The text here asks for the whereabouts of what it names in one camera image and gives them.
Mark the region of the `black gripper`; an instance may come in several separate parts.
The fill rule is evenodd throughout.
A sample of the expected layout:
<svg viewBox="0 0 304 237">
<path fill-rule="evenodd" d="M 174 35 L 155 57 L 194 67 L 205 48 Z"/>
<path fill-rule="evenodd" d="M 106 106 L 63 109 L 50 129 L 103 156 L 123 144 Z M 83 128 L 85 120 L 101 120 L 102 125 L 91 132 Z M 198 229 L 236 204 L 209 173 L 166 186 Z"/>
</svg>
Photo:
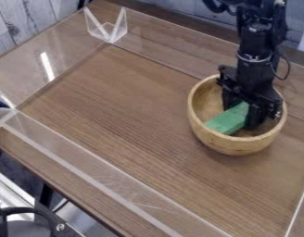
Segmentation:
<svg viewBox="0 0 304 237">
<path fill-rule="evenodd" d="M 278 55 L 266 53 L 261 58 L 237 53 L 234 67 L 218 66 L 217 84 L 222 88 L 222 107 L 225 110 L 248 103 L 245 129 L 256 129 L 266 119 L 277 121 L 281 117 L 282 100 L 273 87 Z"/>
</svg>

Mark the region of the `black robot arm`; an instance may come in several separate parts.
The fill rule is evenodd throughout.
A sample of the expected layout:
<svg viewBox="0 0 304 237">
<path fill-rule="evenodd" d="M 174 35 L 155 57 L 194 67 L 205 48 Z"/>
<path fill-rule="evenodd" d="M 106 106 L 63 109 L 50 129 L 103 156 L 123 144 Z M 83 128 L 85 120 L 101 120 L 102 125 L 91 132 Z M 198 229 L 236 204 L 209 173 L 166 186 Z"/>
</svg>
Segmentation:
<svg viewBox="0 0 304 237">
<path fill-rule="evenodd" d="M 218 67 L 215 83 L 222 89 L 222 107 L 248 104 L 244 128 L 256 129 L 281 114 L 282 99 L 273 87 L 278 77 L 278 46 L 286 36 L 286 0 L 201 0 L 210 12 L 236 18 L 240 44 L 237 64 Z"/>
</svg>

